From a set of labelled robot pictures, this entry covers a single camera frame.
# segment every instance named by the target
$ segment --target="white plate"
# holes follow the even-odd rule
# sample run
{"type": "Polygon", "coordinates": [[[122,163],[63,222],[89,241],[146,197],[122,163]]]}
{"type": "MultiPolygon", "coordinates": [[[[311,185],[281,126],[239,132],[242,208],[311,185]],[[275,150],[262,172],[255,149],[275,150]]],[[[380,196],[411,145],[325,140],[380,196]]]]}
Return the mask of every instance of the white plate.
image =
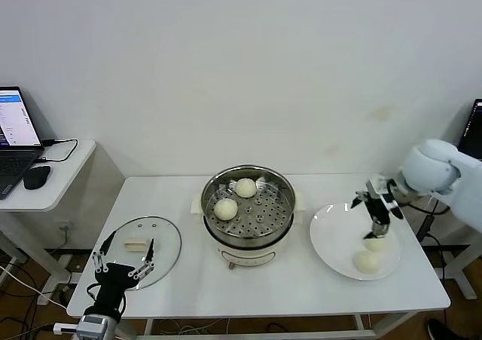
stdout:
{"type": "Polygon", "coordinates": [[[371,218],[366,207],[359,204],[352,210],[348,203],[330,204],[320,209],[310,225],[310,237],[315,251],[325,263],[347,277],[356,280],[377,280],[388,276],[400,261],[400,245],[393,231],[386,235],[386,250],[379,254],[380,270],[364,274],[353,264],[353,256],[366,251],[363,237],[371,230],[371,218]]]}

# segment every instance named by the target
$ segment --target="person's foot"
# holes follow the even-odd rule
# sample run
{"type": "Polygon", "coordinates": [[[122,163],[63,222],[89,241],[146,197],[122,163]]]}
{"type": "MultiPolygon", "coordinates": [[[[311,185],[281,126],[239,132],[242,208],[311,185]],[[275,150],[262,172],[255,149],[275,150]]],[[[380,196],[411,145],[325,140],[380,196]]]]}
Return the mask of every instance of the person's foot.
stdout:
{"type": "Polygon", "coordinates": [[[431,340],[465,340],[465,338],[450,331],[443,323],[435,319],[428,321],[427,330],[431,340]]]}

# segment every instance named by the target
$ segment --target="laptop screen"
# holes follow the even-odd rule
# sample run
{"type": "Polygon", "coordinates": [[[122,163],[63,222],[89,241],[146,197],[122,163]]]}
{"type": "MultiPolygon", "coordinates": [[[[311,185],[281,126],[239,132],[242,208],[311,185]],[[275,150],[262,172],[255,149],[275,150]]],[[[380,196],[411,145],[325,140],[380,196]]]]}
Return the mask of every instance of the laptop screen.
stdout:
{"type": "Polygon", "coordinates": [[[0,147],[40,146],[18,90],[0,90],[0,147]]]}
{"type": "Polygon", "coordinates": [[[459,151],[482,160],[482,100],[475,100],[474,107],[460,140],[459,151]]]}

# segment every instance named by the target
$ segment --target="stainless steel pot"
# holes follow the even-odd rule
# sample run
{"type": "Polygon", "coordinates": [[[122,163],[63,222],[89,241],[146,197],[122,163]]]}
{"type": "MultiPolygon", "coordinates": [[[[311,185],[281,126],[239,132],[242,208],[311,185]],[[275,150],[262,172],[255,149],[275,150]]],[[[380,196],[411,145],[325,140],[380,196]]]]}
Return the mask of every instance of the stainless steel pot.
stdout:
{"type": "Polygon", "coordinates": [[[209,180],[201,195],[204,224],[211,236],[237,250],[260,250],[284,238],[293,223],[294,190],[274,170],[255,165],[240,165],[223,170],[209,180]],[[251,198],[236,195],[237,180],[250,178],[257,193],[251,198]],[[230,198],[237,202],[238,213],[230,221],[214,214],[215,204],[230,198]]]}

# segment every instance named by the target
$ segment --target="white table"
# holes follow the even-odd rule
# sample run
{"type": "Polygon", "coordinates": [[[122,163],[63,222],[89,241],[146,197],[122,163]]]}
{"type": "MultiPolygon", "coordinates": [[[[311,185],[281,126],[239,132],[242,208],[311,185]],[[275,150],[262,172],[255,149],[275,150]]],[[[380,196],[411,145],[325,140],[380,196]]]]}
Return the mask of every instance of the white table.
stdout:
{"type": "MultiPolygon", "coordinates": [[[[62,159],[72,149],[73,142],[64,142],[46,148],[43,156],[49,159],[62,159]]],[[[54,291],[59,283],[67,283],[70,279],[72,283],[77,283],[80,274],[72,274],[65,269],[72,256],[61,256],[57,262],[49,255],[43,246],[35,238],[35,235],[24,225],[19,223],[10,213],[11,212],[47,212],[52,210],[62,199],[67,189],[77,176],[78,172],[84,166],[87,159],[96,147],[96,142],[89,139],[80,139],[78,147],[74,150],[67,161],[64,162],[47,162],[36,164],[35,166],[50,165],[52,170],[47,182],[39,189],[27,190],[23,187],[23,181],[15,187],[15,189],[0,201],[0,231],[8,239],[0,236],[0,247],[8,249],[6,252],[12,256],[22,256],[21,261],[25,260],[19,251],[11,248],[11,241],[14,245],[25,251],[32,259],[34,259],[41,267],[45,268],[51,276],[47,280],[42,292],[54,291]]],[[[39,298],[38,304],[46,305],[47,300],[39,298]]]]}
{"type": "MultiPolygon", "coordinates": [[[[450,300],[407,221],[392,223],[401,244],[401,261],[397,270],[382,280],[364,282],[344,277],[316,255],[308,232],[313,214],[327,204],[351,201],[355,191],[365,187],[369,176],[287,176],[305,197],[306,218],[293,225],[287,247],[275,260],[258,268],[232,271],[216,253],[203,224],[190,214],[191,201],[202,191],[208,177],[127,179],[96,248],[126,221],[139,216],[162,216],[178,226],[182,251],[164,279],[140,291],[127,292],[124,318],[357,314],[357,330],[317,332],[311,333],[311,337],[310,333],[283,334],[283,338],[378,338],[418,311],[448,307],[450,300]],[[359,315],[375,313],[391,315],[374,329],[363,329],[359,315]]],[[[89,261],[69,303],[69,315],[80,317],[92,305],[85,289],[95,282],[93,274],[93,263],[89,261]]],[[[275,336],[258,334],[254,338],[275,336]]]]}

